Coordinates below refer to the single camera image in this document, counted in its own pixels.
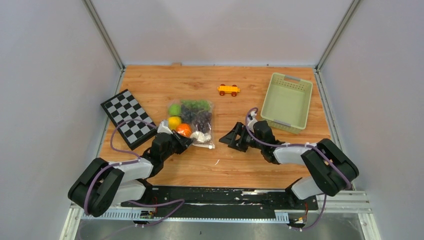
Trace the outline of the clear zip top bag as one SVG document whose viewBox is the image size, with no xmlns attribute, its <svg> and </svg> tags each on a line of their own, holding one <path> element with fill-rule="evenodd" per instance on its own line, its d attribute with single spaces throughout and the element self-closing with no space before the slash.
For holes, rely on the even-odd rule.
<svg viewBox="0 0 424 240">
<path fill-rule="evenodd" d="M 193 140 L 193 145 L 214 149 L 213 104 L 206 99 L 176 99 L 167 107 L 168 127 Z"/>
</svg>

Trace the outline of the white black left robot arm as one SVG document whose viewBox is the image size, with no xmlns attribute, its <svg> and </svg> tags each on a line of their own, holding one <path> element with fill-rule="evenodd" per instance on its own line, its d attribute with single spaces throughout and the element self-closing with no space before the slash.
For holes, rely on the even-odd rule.
<svg viewBox="0 0 424 240">
<path fill-rule="evenodd" d="M 176 131 L 161 132 L 134 160 L 110 163 L 97 157 L 70 187 L 67 197 L 93 217 L 101 216 L 112 205 L 128 201 L 149 206 L 153 201 L 153 186 L 147 179 L 157 175 L 169 157 L 182 154 L 193 142 Z"/>
</svg>

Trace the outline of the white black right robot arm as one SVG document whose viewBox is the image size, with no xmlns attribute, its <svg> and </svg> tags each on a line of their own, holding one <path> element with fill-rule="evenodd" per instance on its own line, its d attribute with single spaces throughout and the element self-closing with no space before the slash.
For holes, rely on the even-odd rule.
<svg viewBox="0 0 424 240">
<path fill-rule="evenodd" d="M 317 143 L 303 144 L 283 142 L 276 139 L 266 121 L 248 125 L 237 122 L 219 142 L 240 152 L 258 149 L 271 164 L 305 166 L 309 176 L 296 180 L 286 189 L 285 201 L 292 209 L 301 207 L 309 197 L 333 197 L 350 189 L 352 181 L 359 176 L 357 166 L 332 140 L 324 138 Z"/>
</svg>

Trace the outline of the fake orange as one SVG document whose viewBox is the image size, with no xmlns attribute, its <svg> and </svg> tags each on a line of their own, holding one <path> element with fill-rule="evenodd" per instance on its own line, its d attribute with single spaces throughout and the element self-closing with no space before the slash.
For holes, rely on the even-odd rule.
<svg viewBox="0 0 424 240">
<path fill-rule="evenodd" d="M 178 134 L 180 134 L 180 135 L 182 135 L 182 136 L 184 136 L 184 137 L 187 137 L 187 138 L 189 138 L 189 137 L 192 135 L 192 128 L 191 128 L 191 126 L 190 126 L 189 124 L 187 124 L 187 123 L 181 123 L 181 124 L 179 124 L 179 125 L 175 128 L 175 131 L 176 131 Z"/>
</svg>

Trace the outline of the fake yellow lemon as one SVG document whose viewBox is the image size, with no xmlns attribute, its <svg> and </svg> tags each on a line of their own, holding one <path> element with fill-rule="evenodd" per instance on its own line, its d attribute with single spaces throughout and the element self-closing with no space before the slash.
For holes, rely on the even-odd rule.
<svg viewBox="0 0 424 240">
<path fill-rule="evenodd" d="M 167 121 L 170 130 L 175 130 L 180 124 L 182 124 L 182 119 L 179 116 L 171 116 L 167 119 Z"/>
</svg>

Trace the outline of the white fake garlic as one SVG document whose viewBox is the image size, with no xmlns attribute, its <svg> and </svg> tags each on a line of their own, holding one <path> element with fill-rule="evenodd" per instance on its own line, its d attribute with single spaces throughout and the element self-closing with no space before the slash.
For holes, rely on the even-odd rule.
<svg viewBox="0 0 424 240">
<path fill-rule="evenodd" d="M 196 140 L 198 143 L 207 143 L 212 139 L 212 136 L 209 133 L 203 133 L 201 131 L 195 131 L 190 135 L 191 139 Z"/>
</svg>

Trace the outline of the fake green lime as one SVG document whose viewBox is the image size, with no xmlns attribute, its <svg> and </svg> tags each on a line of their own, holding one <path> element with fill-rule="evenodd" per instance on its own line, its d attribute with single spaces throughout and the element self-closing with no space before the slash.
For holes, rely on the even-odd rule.
<svg viewBox="0 0 424 240">
<path fill-rule="evenodd" d="M 170 117 L 180 117 L 182 114 L 182 106 L 180 103 L 172 103 L 168 107 L 168 115 Z"/>
</svg>

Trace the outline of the dark purple fake grapes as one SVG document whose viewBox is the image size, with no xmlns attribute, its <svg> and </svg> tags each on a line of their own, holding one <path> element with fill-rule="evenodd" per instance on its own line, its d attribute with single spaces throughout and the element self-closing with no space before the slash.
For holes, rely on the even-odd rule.
<svg viewBox="0 0 424 240">
<path fill-rule="evenodd" d="M 192 131 L 210 133 L 212 130 L 212 113 L 210 111 L 192 111 L 181 105 L 181 120 L 192 126 Z"/>
</svg>

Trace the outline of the green fake grapes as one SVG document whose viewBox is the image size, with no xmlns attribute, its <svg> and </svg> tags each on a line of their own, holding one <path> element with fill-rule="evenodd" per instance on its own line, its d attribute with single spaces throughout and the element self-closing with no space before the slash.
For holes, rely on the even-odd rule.
<svg viewBox="0 0 424 240">
<path fill-rule="evenodd" d="M 205 99 L 193 100 L 193 99 L 183 99 L 180 101 L 187 109 L 195 112 L 200 111 L 210 111 L 211 105 L 209 101 Z"/>
</svg>

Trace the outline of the yellow toy car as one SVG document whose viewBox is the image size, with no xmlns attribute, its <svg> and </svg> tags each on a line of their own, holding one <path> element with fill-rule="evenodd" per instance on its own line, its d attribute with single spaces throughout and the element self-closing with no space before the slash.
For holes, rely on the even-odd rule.
<svg viewBox="0 0 424 240">
<path fill-rule="evenodd" d="M 232 97 L 236 97 L 241 89 L 237 85 L 225 85 L 221 84 L 217 87 L 217 91 L 220 96 L 225 96 L 226 94 L 230 94 Z"/>
</svg>

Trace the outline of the pale green plastic basket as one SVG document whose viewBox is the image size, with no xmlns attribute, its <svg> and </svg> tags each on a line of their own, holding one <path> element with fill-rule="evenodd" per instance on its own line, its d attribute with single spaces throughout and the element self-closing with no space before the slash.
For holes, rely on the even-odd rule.
<svg viewBox="0 0 424 240">
<path fill-rule="evenodd" d="M 260 117 L 273 128 L 299 134 L 307 126 L 312 91 L 311 81 L 275 72 L 271 75 Z"/>
</svg>

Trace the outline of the black white checkerboard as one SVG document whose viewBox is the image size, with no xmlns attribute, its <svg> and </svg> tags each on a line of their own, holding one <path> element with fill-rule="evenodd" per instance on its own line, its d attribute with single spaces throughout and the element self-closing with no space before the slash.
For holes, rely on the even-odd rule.
<svg viewBox="0 0 424 240">
<path fill-rule="evenodd" d="M 152 138 L 157 125 L 130 90 L 125 89 L 100 104 L 131 150 Z"/>
</svg>

